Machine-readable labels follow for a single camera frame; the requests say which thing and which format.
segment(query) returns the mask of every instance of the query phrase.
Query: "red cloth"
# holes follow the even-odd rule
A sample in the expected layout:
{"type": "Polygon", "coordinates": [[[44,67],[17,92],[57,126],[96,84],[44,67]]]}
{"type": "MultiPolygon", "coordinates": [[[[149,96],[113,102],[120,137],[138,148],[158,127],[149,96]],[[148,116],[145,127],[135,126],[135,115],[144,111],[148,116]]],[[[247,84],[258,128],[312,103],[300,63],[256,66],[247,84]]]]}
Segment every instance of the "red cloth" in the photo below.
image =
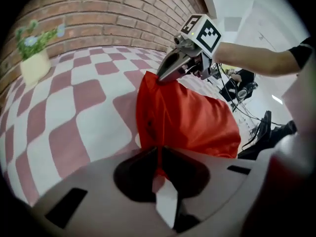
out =
{"type": "Polygon", "coordinates": [[[170,146],[236,158],[240,135],[228,105],[177,81],[157,84],[146,72],[137,96],[136,121],[143,149],[170,146]]]}

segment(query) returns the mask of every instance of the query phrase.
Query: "blue flower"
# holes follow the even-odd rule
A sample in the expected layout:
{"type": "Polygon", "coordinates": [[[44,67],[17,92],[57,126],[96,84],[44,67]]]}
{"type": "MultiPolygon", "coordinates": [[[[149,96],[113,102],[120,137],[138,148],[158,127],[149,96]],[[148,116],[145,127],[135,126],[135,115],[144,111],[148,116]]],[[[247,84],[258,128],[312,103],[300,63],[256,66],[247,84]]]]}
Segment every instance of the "blue flower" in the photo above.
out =
{"type": "Polygon", "coordinates": [[[57,36],[62,37],[65,34],[65,24],[61,24],[57,27],[57,36]]]}
{"type": "Polygon", "coordinates": [[[24,44],[26,46],[32,46],[34,45],[36,42],[38,41],[38,37],[34,37],[34,36],[30,36],[30,37],[27,37],[24,41],[24,44]]]}

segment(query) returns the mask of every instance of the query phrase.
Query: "white flower pot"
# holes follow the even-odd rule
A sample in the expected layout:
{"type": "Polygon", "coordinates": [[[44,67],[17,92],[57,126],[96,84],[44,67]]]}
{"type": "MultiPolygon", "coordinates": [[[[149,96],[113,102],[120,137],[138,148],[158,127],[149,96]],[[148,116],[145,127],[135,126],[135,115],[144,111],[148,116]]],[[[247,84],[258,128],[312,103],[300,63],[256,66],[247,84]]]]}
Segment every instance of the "white flower pot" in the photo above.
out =
{"type": "Polygon", "coordinates": [[[20,68],[26,86],[36,84],[48,73],[50,66],[51,64],[46,49],[22,61],[20,68]]]}

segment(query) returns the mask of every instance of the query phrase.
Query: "pink and white checkered pattern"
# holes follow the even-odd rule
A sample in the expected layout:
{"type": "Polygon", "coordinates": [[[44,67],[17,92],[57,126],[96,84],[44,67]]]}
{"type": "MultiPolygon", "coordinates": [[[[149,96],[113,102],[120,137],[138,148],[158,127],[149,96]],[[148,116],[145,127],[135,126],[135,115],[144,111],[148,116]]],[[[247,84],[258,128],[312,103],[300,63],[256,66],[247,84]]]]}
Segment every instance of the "pink and white checkered pattern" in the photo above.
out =
{"type": "MultiPolygon", "coordinates": [[[[15,195],[33,205],[81,166],[139,148],[137,91],[164,56],[141,48],[88,48],[53,59],[34,87],[22,78],[14,82],[0,117],[0,162],[15,195]]],[[[222,99],[194,76],[179,81],[222,99]]]]}

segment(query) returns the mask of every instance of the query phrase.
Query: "black cable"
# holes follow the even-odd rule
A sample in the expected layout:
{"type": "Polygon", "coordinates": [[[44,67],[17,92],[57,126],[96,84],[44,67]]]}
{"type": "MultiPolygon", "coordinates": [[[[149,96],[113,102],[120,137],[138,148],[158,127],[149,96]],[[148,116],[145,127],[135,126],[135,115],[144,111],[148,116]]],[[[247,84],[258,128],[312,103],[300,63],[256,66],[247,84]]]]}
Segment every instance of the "black cable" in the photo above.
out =
{"type": "MultiPolygon", "coordinates": [[[[251,114],[251,112],[250,112],[245,106],[244,106],[245,110],[247,110],[253,117],[250,116],[250,115],[248,115],[248,114],[246,114],[246,113],[244,113],[242,110],[240,110],[240,109],[237,107],[237,105],[233,102],[233,100],[232,100],[232,98],[231,98],[231,96],[230,96],[230,94],[229,94],[229,92],[228,92],[228,90],[227,90],[227,88],[226,88],[226,86],[225,86],[225,84],[224,84],[224,81],[223,81],[221,72],[220,72],[219,67],[218,67],[218,63],[216,63],[216,67],[217,67],[218,73],[219,73],[219,75],[220,75],[220,77],[221,77],[222,84],[223,84],[223,86],[224,86],[224,88],[225,88],[225,90],[226,90],[226,92],[227,92],[229,98],[231,99],[231,102],[232,102],[233,105],[235,106],[235,108],[236,108],[237,110],[239,110],[242,114],[246,115],[247,117],[249,117],[249,118],[251,118],[251,119],[256,119],[256,120],[258,120],[258,121],[260,121],[260,122],[268,123],[268,122],[265,122],[265,121],[263,121],[263,120],[257,118],[257,117],[254,116],[253,114],[251,114]]],[[[234,85],[234,87],[235,87],[236,98],[237,98],[238,102],[241,103],[241,104],[243,104],[243,103],[241,102],[240,98],[238,97],[238,89],[237,89],[237,86],[236,86],[234,80],[233,80],[233,85],[234,85]]],[[[282,126],[282,125],[283,125],[283,124],[277,124],[277,123],[274,123],[274,122],[271,122],[271,124],[275,124],[275,125],[279,125],[279,126],[282,126]]]]}

